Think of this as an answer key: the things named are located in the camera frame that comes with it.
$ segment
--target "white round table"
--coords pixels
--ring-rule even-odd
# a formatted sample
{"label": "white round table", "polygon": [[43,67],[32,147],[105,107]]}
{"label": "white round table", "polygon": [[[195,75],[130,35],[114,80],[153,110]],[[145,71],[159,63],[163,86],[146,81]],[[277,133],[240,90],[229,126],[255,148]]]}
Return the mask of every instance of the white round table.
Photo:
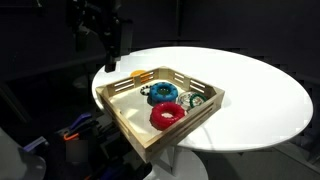
{"label": "white round table", "polygon": [[[226,92],[221,109],[178,143],[179,147],[209,152],[267,148],[298,135],[312,118],[313,104],[309,95],[286,73],[247,56],[195,47],[137,51],[121,57],[114,72],[105,73],[101,68],[92,83],[97,105],[103,110],[95,93],[97,86],[126,78],[134,70],[160,66],[175,69]],[[199,161],[191,151],[184,153],[192,156],[192,163]],[[158,175],[153,173],[152,179],[160,179]]]}

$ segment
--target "yellow object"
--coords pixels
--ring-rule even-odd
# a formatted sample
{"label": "yellow object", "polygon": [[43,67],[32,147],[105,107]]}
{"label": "yellow object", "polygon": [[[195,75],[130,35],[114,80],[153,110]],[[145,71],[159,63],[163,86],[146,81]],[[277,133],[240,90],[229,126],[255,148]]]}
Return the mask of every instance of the yellow object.
{"label": "yellow object", "polygon": [[142,74],[144,72],[146,72],[146,71],[145,70],[135,70],[130,74],[130,77],[134,77],[134,76],[140,75],[140,74]]}

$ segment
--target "red ring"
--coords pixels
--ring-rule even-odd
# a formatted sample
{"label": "red ring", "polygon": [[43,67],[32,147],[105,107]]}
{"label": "red ring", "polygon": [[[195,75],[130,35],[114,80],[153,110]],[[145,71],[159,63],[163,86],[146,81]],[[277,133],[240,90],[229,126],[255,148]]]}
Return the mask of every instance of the red ring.
{"label": "red ring", "polygon": [[[172,117],[163,117],[163,113],[170,113]],[[158,130],[165,130],[173,123],[184,117],[184,109],[173,102],[162,102],[155,105],[151,112],[151,124]]]}

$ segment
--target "blue toy ring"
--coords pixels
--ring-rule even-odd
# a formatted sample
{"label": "blue toy ring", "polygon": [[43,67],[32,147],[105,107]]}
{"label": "blue toy ring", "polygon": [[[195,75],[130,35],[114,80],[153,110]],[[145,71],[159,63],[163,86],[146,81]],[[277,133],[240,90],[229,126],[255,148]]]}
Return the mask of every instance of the blue toy ring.
{"label": "blue toy ring", "polygon": [[160,82],[151,87],[150,96],[154,103],[175,102],[178,97],[178,90],[170,83]]}

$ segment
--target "wooden tray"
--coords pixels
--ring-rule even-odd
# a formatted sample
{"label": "wooden tray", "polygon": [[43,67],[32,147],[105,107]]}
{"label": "wooden tray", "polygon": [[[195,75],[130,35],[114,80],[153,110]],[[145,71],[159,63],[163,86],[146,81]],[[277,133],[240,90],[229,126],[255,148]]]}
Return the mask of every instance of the wooden tray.
{"label": "wooden tray", "polygon": [[[164,131],[150,123],[152,106],[147,96],[140,94],[145,85],[169,82],[179,95],[185,91],[203,94],[208,100],[191,109],[188,114]],[[190,132],[221,108],[224,91],[167,67],[147,71],[96,88],[99,101],[111,115],[133,148],[148,163],[168,145],[179,143]]]}

